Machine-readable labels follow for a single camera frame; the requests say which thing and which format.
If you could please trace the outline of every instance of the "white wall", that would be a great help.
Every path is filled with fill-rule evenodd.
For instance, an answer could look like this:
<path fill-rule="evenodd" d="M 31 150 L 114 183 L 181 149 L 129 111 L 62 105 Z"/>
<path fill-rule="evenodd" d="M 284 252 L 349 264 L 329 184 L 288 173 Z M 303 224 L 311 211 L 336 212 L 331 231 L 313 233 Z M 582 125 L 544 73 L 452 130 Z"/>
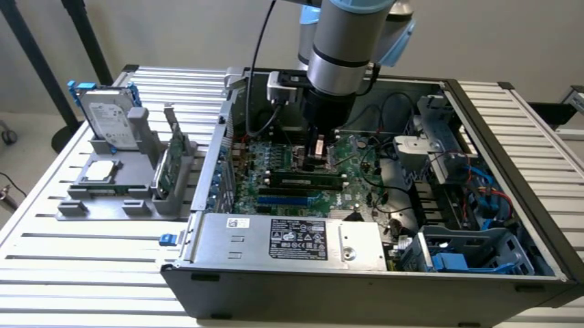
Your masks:
<path fill-rule="evenodd" d="M 95 81 L 61 0 L 18 0 L 62 85 Z M 268 0 L 86 0 L 115 76 L 126 64 L 248 66 Z M 419 26 L 385 73 L 510 81 L 528 100 L 555 101 L 584 84 L 583 0 L 414 0 Z M 295 68 L 300 7 L 280 1 L 258 65 Z M 0 18 L 0 111 L 57 112 Z"/>

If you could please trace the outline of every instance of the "capacitor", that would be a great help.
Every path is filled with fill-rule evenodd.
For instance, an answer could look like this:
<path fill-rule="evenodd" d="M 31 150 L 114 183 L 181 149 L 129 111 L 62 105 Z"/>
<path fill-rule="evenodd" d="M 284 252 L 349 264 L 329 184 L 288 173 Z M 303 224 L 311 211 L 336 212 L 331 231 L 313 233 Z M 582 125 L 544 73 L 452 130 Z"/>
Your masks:
<path fill-rule="evenodd" d="M 372 195 L 372 192 L 368 193 L 368 195 L 365 197 L 365 200 L 367 200 L 367 206 L 368 207 L 373 207 L 373 195 Z"/>
<path fill-rule="evenodd" d="M 214 183 L 220 183 L 220 182 L 221 182 L 221 174 L 216 174 L 216 175 L 213 176 L 213 178 L 212 178 L 212 181 L 213 181 Z"/>
<path fill-rule="evenodd" d="M 385 205 L 389 199 L 391 199 L 391 194 L 384 193 L 384 195 L 381 196 L 381 203 Z"/>
<path fill-rule="evenodd" d="M 363 162 L 361 169 L 364 170 L 364 173 L 369 173 L 369 168 L 372 168 L 372 165 L 368 162 Z"/>

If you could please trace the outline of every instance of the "motherboard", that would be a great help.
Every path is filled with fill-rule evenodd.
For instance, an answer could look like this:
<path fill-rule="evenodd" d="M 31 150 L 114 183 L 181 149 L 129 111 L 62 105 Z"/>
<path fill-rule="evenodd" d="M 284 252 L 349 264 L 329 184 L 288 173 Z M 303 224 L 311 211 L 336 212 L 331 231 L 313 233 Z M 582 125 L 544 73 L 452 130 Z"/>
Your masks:
<path fill-rule="evenodd" d="M 344 219 L 367 208 L 380 190 L 364 181 L 364 175 L 381 183 L 376 154 L 368 152 L 372 142 L 361 135 L 340 135 L 317 165 L 307 164 L 304 146 L 237 143 L 234 213 Z"/>

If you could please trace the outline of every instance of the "floor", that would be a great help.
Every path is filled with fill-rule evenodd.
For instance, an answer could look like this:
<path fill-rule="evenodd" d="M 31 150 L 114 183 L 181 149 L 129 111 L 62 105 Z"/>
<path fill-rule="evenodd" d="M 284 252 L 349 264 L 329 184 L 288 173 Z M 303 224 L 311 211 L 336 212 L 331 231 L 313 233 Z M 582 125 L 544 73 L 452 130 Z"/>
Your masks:
<path fill-rule="evenodd" d="M 0 172 L 6 173 L 26 193 L 31 192 L 37 181 L 57 158 L 51 148 L 51 137 L 65 126 L 59 115 L 0 113 L 9 128 L 17 131 L 19 141 L 7 146 L 0 141 Z M 0 176 L 0 187 L 10 182 Z M 10 195 L 18 203 L 23 195 L 13 188 Z M 11 213 L 0 208 L 0 228 L 11 218 Z"/>

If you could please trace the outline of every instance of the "sticker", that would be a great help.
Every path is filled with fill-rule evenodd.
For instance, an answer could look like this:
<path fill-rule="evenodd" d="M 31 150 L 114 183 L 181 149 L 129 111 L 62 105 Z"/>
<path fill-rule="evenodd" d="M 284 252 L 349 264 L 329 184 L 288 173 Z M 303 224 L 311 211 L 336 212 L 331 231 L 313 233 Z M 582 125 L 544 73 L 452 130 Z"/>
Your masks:
<path fill-rule="evenodd" d="M 228 228 L 249 228 L 249 218 L 244 218 L 244 217 L 228 218 Z"/>
<path fill-rule="evenodd" d="M 118 149 L 138 148 L 129 118 L 122 107 L 114 104 L 93 102 L 90 110 L 94 116 L 94 126 L 109 144 Z"/>
<path fill-rule="evenodd" d="M 273 219 L 269 255 L 289 260 L 327 261 L 327 222 Z"/>
<path fill-rule="evenodd" d="M 283 183 L 287 183 L 289 185 L 311 185 L 311 180 L 292 180 L 292 179 L 283 179 Z"/>

